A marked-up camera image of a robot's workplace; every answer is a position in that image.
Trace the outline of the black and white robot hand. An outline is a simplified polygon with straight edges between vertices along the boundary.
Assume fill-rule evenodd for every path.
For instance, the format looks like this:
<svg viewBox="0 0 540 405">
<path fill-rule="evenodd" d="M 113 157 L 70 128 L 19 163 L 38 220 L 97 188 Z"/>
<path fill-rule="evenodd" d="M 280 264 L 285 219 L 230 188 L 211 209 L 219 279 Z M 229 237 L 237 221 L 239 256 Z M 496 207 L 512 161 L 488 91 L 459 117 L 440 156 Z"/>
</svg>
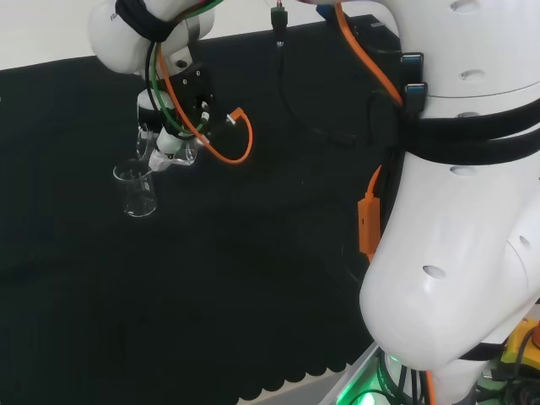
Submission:
<svg viewBox="0 0 540 405">
<path fill-rule="evenodd" d="M 152 98 L 146 91 L 137 97 L 137 159 L 153 172 L 165 171 L 172 165 L 192 165 L 197 157 L 194 136 L 174 127 L 161 111 L 154 91 L 151 93 Z"/>
</svg>

